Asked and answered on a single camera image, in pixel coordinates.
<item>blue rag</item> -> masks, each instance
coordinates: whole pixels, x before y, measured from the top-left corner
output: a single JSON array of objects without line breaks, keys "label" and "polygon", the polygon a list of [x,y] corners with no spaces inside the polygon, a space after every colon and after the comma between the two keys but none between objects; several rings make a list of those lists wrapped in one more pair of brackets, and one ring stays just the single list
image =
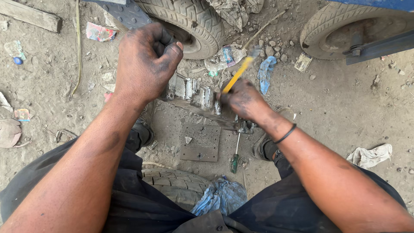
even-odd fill
[{"label": "blue rag", "polygon": [[243,185],[219,178],[210,183],[201,200],[190,212],[201,216],[220,209],[227,216],[246,202],[247,191]]},{"label": "blue rag", "polygon": [[267,93],[267,90],[269,89],[270,76],[273,72],[273,68],[276,62],[276,57],[269,56],[260,64],[258,79],[260,79],[260,91],[264,95]]}]

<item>shoe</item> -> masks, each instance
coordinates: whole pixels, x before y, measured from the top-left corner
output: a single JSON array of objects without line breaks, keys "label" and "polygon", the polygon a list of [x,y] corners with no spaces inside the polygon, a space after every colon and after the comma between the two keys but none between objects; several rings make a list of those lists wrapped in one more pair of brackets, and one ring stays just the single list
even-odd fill
[{"label": "shoe", "polygon": [[[289,120],[290,122],[293,122],[294,113],[293,110],[291,110],[288,107],[282,107],[279,108],[277,111],[280,115],[282,115],[284,118]],[[253,143],[251,148],[251,153],[254,158],[261,159],[264,161],[272,161],[272,159],[268,159],[265,155],[264,146],[266,143],[273,141],[273,139],[265,133],[261,138],[259,138],[255,143]],[[281,154],[280,150],[277,148],[276,145],[274,145],[276,156],[275,158]]]},{"label": "shoe", "polygon": [[154,115],[154,109],[155,100],[151,101],[149,104],[147,104],[147,106],[145,106],[145,108],[141,112],[140,117],[132,127],[132,130],[138,133],[143,130],[142,127],[146,128],[149,131],[149,138],[142,145],[143,147],[151,145],[155,138],[154,131],[152,130],[152,116]]}]

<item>black wristband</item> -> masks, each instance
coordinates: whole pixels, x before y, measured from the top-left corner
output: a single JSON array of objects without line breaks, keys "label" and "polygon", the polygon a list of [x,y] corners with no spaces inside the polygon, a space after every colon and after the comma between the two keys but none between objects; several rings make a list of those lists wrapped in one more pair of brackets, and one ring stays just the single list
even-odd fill
[{"label": "black wristband", "polygon": [[296,128],[296,124],[293,124],[292,128],[290,129],[289,132],[287,132],[287,134],[285,136],[283,136],[283,138],[279,139],[277,142],[275,142],[276,144],[280,143],[281,141],[283,141],[283,139],[285,139],[287,136],[289,136],[289,134],[291,134],[293,132],[293,130],[295,130]]}]

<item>dusty floor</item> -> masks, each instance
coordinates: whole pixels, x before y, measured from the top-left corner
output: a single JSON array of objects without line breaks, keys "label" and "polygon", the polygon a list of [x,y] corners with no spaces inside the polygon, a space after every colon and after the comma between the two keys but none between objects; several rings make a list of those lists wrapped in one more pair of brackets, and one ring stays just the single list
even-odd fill
[{"label": "dusty floor", "polygon": [[[272,38],[280,37],[282,41],[292,39],[296,43],[285,49],[288,61],[276,65],[265,99],[273,109],[290,106],[297,113],[295,121],[299,127],[344,157],[356,147],[370,149],[385,142],[390,143],[393,146],[391,159],[370,170],[389,181],[408,203],[412,213],[414,175],[410,175],[408,169],[414,168],[414,156],[407,151],[414,150],[414,90],[408,87],[401,89],[401,85],[413,81],[414,51],[393,54],[384,61],[378,58],[351,66],[346,66],[345,60],[314,59],[308,71],[300,73],[291,64],[291,60],[295,60],[301,53],[298,45],[300,32],[308,19],[327,2],[265,0],[261,13],[250,17],[260,27],[275,15],[275,9],[285,9],[289,3],[292,6],[287,12],[288,17],[280,19],[276,25],[267,26],[262,33]],[[30,122],[23,122],[21,126],[21,143],[32,140],[32,144],[22,148],[0,149],[0,190],[25,165],[57,146],[50,134],[67,129],[80,135],[104,105],[104,93],[108,91],[102,86],[105,84],[103,74],[111,73],[116,77],[119,35],[114,41],[104,43],[87,39],[83,35],[82,82],[77,94],[68,97],[68,87],[73,89],[77,79],[76,30],[72,20],[75,16],[75,2],[29,0],[27,4],[63,18],[63,29],[60,34],[55,34],[0,15],[0,21],[9,21],[9,29],[0,32],[0,41],[3,44],[20,40],[28,58],[23,65],[17,66],[1,49],[0,91],[14,109],[28,108],[32,116]],[[85,29],[87,21],[105,25],[103,10],[94,3],[82,5],[81,30]],[[227,42],[239,40],[245,44],[255,33],[247,32],[248,28],[247,26],[242,34],[235,31],[230,33]],[[396,62],[396,67],[405,71],[404,76],[398,75],[397,69],[388,67],[391,60]],[[255,77],[260,61],[261,58],[258,58],[257,65],[243,75],[256,86],[259,86]],[[190,73],[189,64],[192,62],[195,62],[197,68],[202,66],[202,61],[184,61],[182,66],[187,69],[187,73]],[[239,66],[240,64],[231,67],[229,71],[234,71]],[[194,77],[202,76],[204,82],[211,82],[209,76],[203,76],[204,73],[200,72]],[[315,80],[309,80],[311,74],[316,75]],[[380,77],[379,86],[372,90],[371,85],[376,75]],[[89,80],[96,84],[91,92],[88,92],[87,87]],[[153,150],[143,149],[138,153],[139,156],[145,161],[189,171],[208,179],[225,174],[230,180],[243,183],[243,173],[232,174],[229,168],[229,158],[235,152],[237,136],[229,131],[221,131],[216,163],[180,160],[182,123],[217,124],[164,102],[159,102],[158,105],[154,130],[159,144]],[[2,118],[10,117],[3,110],[0,115]],[[254,135],[241,137],[241,157],[252,158],[250,147],[262,133],[261,129],[257,129]],[[176,147],[174,153],[171,152],[172,146]],[[402,172],[397,172],[398,167],[403,168]],[[251,160],[244,172],[249,197],[280,180],[274,165],[261,160]]]}]

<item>dirty hand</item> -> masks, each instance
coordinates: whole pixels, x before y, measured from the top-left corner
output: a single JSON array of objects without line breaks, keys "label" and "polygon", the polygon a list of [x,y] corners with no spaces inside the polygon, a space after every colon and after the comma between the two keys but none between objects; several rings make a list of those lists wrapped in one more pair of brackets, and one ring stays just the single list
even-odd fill
[{"label": "dirty hand", "polygon": [[160,23],[132,29],[119,44],[114,97],[131,104],[156,99],[183,58],[183,45]]},{"label": "dirty hand", "polygon": [[246,79],[237,80],[227,94],[219,93],[217,98],[222,104],[230,106],[239,117],[256,123],[259,122],[264,111],[270,109],[254,85]]}]

